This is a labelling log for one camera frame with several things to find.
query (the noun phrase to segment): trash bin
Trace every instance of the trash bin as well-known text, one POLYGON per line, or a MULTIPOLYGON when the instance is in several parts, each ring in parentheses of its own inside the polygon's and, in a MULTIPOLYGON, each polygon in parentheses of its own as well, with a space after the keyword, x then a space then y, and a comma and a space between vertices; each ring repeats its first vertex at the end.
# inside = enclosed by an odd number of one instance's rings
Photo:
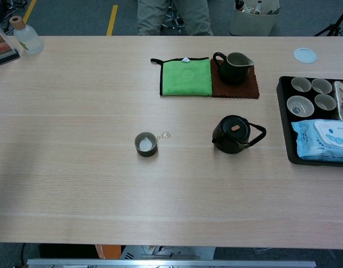
MULTIPOLYGON (((244 0, 250 7, 256 7, 258 0, 244 0)), ((261 14, 244 13, 235 8, 230 20, 230 34, 238 36, 268 36, 274 26, 276 18, 279 16, 266 15, 270 10, 279 8, 279 0, 263 0, 261 14)))

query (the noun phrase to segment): gray carpet floor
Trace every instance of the gray carpet floor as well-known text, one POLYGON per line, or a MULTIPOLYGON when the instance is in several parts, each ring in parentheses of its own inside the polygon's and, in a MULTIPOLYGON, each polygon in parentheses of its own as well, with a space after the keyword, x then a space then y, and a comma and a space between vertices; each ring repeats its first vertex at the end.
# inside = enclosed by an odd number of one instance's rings
MULTIPOLYGON (((216 36, 230 36, 232 3, 232 0, 209 0, 211 24, 216 36)), ((135 35, 137 0, 37 0, 28 24, 40 35, 106 35, 114 4, 118 5, 118 11, 113 35, 135 35)), ((280 0, 280 6, 282 9, 271 36, 313 36, 335 23, 343 12, 343 0, 280 0)), ((176 32, 161 34, 175 35, 176 32)), ((0 268, 20 264, 21 246, 20 243, 0 243, 0 268)), ((37 257, 38 244, 27 244, 25 260, 37 257)), ((217 248, 215 259, 313 260, 320 268, 343 268, 343 251, 339 250, 217 248)))

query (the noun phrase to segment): teapot handle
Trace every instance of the teapot handle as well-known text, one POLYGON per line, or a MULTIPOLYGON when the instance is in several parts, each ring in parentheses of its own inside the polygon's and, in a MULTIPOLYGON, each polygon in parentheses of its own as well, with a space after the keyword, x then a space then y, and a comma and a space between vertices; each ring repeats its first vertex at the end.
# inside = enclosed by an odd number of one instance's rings
POLYGON ((257 137, 255 137, 252 141, 247 142, 247 143, 237 143, 238 147, 241 149, 246 149, 249 148, 251 146, 254 146, 256 143, 258 143, 260 140, 262 140, 264 137, 266 137, 267 134, 267 130, 266 128, 262 127, 262 126, 258 126, 252 123, 249 123, 250 126, 253 126, 254 128, 256 128, 257 130, 261 131, 261 134, 258 135, 257 137))
POLYGON ((221 57, 224 61, 227 61, 227 57, 223 53, 221 53, 221 52, 216 52, 212 56, 212 58, 214 59, 215 64, 217 65, 217 69, 220 69, 220 64, 218 63, 218 61, 216 59, 217 56, 221 57))

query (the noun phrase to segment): yellow floor line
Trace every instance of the yellow floor line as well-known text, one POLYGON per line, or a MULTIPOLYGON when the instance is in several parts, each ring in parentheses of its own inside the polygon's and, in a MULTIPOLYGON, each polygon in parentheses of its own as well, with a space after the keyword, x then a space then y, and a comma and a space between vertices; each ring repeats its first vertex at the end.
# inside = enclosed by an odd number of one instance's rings
POLYGON ((30 3, 30 5, 29 5, 28 8, 27 8, 27 11, 26 11, 26 13, 25 13, 25 16, 24 16, 24 18, 22 19, 22 20, 24 21, 24 23, 26 23, 27 20, 28 20, 28 18, 30 17, 30 14, 31 14, 31 12, 32 12, 32 10, 33 10, 35 4, 36 4, 36 1, 37 1, 37 0, 31 0, 31 3, 30 3))
POLYGON ((114 4, 112 8, 111 18, 109 19, 108 29, 107 29, 107 36, 111 36, 113 33, 113 27, 115 26, 115 20, 117 15, 118 5, 114 4))

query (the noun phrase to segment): person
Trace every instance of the person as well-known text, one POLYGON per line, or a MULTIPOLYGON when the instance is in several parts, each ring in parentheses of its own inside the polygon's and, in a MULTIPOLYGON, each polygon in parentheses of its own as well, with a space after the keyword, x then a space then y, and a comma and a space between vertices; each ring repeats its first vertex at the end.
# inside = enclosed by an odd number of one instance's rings
MULTIPOLYGON (((173 0, 188 35, 213 35, 207 0, 173 0)), ((170 0, 138 0, 138 35, 159 35, 170 0)))

